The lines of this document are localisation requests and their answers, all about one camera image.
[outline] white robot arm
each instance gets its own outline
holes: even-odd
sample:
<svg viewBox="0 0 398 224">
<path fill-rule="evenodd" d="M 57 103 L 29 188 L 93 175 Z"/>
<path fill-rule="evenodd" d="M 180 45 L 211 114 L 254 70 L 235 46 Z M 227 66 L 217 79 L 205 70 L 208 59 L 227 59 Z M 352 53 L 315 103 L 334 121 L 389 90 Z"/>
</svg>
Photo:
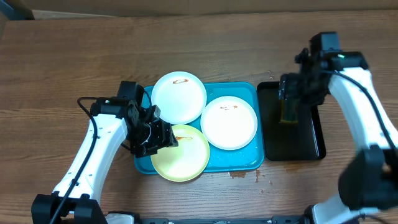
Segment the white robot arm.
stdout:
<svg viewBox="0 0 398 224">
<path fill-rule="evenodd" d="M 374 91 L 371 72 L 361 67 L 345 68 L 340 73 L 356 80 L 367 89 L 377 104 L 382 120 L 386 125 L 394 144 L 398 145 L 398 132 L 387 117 L 379 98 Z M 370 149 L 371 146 L 379 146 L 380 149 L 389 149 L 389 144 L 380 128 L 376 114 L 366 97 L 356 85 L 347 79 L 333 75 L 329 83 L 330 94 L 334 96 L 343 110 L 351 134 L 355 142 L 357 153 L 361 150 Z M 350 210 L 337 194 L 313 207 L 313 220 L 319 223 L 344 223 L 360 215 L 377 213 L 376 207 L 364 207 L 359 210 Z"/>
<path fill-rule="evenodd" d="M 156 154 L 163 147 L 178 146 L 171 124 L 159 118 L 160 109 L 141 107 L 144 88 L 136 82 L 121 82 L 112 98 L 80 98 L 78 104 L 90 117 L 86 137 L 75 160 L 51 195 L 38 195 L 32 204 L 36 223 L 59 223 L 74 213 L 75 223 L 134 223 L 134 214 L 100 209 L 101 192 L 116 151 L 125 139 L 136 157 Z M 90 112 L 81 100 L 96 100 Z"/>
<path fill-rule="evenodd" d="M 321 105 L 331 94 L 343 110 L 357 156 L 340 175 L 339 194 L 308 207 L 310 223 L 344 223 L 398 205 L 398 132 L 373 88 L 371 72 L 359 52 L 340 50 L 335 32 L 319 33 L 296 56 L 300 73 L 282 75 L 279 98 Z M 391 167 L 385 172 L 383 165 Z"/>
</svg>

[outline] blue plastic tray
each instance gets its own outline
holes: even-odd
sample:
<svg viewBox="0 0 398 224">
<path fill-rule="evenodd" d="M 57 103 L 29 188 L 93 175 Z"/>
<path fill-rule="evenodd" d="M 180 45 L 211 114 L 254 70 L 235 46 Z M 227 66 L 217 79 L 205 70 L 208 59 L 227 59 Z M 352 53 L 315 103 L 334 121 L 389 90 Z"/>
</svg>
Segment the blue plastic tray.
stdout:
<svg viewBox="0 0 398 224">
<path fill-rule="evenodd" d="M 145 90 L 151 96 L 153 86 L 145 87 Z M 245 147 L 233 151 L 219 149 L 212 144 L 210 145 L 210 160 L 204 172 L 227 172 L 237 170 L 254 170 L 257 169 L 264 161 L 264 146 L 262 142 L 262 129 L 259 116 L 259 105 L 257 101 L 257 93 L 254 86 L 246 82 L 232 83 L 205 83 L 207 92 L 207 102 L 221 96 L 236 96 L 249 103 L 257 115 L 257 133 L 253 140 Z M 144 97 L 143 107 L 149 106 L 149 100 Z M 200 118 L 192 121 L 188 125 L 193 126 L 201 131 Z M 143 174 L 157 174 L 150 156 L 134 159 L 137 170 Z"/>
</svg>

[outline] black tray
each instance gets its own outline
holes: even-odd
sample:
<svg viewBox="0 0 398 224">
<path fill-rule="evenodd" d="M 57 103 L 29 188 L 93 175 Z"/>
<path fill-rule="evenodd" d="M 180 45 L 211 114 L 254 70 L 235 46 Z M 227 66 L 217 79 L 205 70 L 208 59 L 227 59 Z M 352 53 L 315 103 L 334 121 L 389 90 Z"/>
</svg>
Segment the black tray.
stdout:
<svg viewBox="0 0 398 224">
<path fill-rule="evenodd" d="M 262 138 L 270 161 L 323 159 L 326 147 L 317 106 L 298 104 L 298 123 L 280 124 L 279 82 L 257 86 Z"/>
</svg>

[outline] black cable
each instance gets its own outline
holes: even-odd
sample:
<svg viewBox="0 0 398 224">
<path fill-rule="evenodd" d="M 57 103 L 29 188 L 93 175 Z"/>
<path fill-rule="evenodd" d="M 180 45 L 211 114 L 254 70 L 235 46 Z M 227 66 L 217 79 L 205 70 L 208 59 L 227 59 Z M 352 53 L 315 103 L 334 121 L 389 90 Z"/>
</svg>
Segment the black cable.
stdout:
<svg viewBox="0 0 398 224">
<path fill-rule="evenodd" d="M 95 142 L 96 142 L 97 137 L 98 137 L 98 135 L 97 135 L 97 124 L 95 123 L 94 117 L 93 117 L 93 116 L 91 115 L 91 113 L 80 103 L 80 101 L 81 101 L 81 100 L 98 100 L 98 99 L 99 99 L 98 97 L 81 97 L 81 98 L 77 99 L 77 104 L 78 104 L 78 105 L 80 106 L 80 108 L 88 115 L 88 117 L 90 118 L 91 122 L 93 123 L 93 128 L 94 128 L 93 141 L 91 142 L 91 146 L 90 146 L 90 149 L 89 149 L 88 152 L 87 152 L 87 155 L 86 155 L 86 157 L 85 157 L 85 160 L 83 161 L 83 163 L 81 163 L 81 166 L 80 166 L 79 170 L 77 171 L 75 178 L 72 179 L 72 181 L 71 181 L 71 183 L 70 183 L 70 186 L 69 186 L 67 192 L 66 192 L 65 195 L 63 196 L 63 198 L 62 198 L 60 204 L 58 205 L 58 207 L 57 207 L 55 213 L 53 214 L 53 216 L 52 216 L 52 218 L 51 218 L 51 220 L 50 220 L 50 224 L 54 224 L 54 223 L 58 220 L 58 218 L 59 218 L 58 216 L 59 216 L 59 214 L 60 214 L 60 212 L 61 212 L 61 210 L 62 210 L 63 205 L 64 205 L 65 202 L 67 201 L 68 196 L 70 195 L 70 193 L 72 192 L 72 189 L 73 189 L 74 186 L 76 185 L 76 183 L 77 183 L 77 181 L 78 181 L 78 179 L 79 179 L 81 173 L 83 172 L 83 169 L 85 168 L 85 166 L 86 166 L 86 164 L 87 164 L 87 162 L 88 162 L 88 159 L 89 159 L 90 156 L 91 156 L 91 153 L 92 153 L 93 150 L 94 150 Z"/>
<path fill-rule="evenodd" d="M 125 145 L 124 143 L 120 144 L 123 148 L 127 149 L 128 151 L 131 151 L 130 147 Z"/>
<path fill-rule="evenodd" d="M 152 100 L 151 100 L 151 98 L 150 98 L 150 96 L 149 96 L 149 93 L 148 93 L 146 90 L 144 90 L 144 93 L 145 93 L 145 95 L 147 95 L 147 97 L 148 97 L 148 100 L 149 100 L 149 108 L 152 108 Z"/>
<path fill-rule="evenodd" d="M 388 132 L 388 130 L 386 128 L 386 125 L 384 124 L 384 122 L 383 122 L 383 120 L 381 118 L 380 111 L 377 108 L 377 105 L 374 102 L 374 100 L 373 100 L 372 96 L 370 95 L 370 93 L 368 92 L 368 90 L 365 87 L 363 87 L 360 83 L 358 83 L 357 81 L 352 79 L 351 77 L 348 77 L 348 76 L 346 76 L 346 75 L 344 75 L 344 74 L 342 74 L 340 72 L 333 72 L 333 71 L 322 71 L 322 72 L 323 73 L 329 73 L 329 74 L 332 74 L 332 75 L 338 75 L 338 76 L 350 81 L 352 84 L 356 85 L 366 95 L 366 97 L 368 98 L 370 104 L 372 105 L 372 108 L 373 108 L 373 111 L 374 111 L 374 113 L 376 115 L 376 118 L 379 121 L 380 128 L 381 128 L 381 131 L 383 132 L 384 137 L 386 138 L 388 144 L 390 145 L 390 148 L 392 150 L 396 150 L 396 146 L 395 146 L 394 142 L 392 141 L 392 139 L 390 137 L 390 134 L 389 134 L 389 132 Z"/>
</svg>

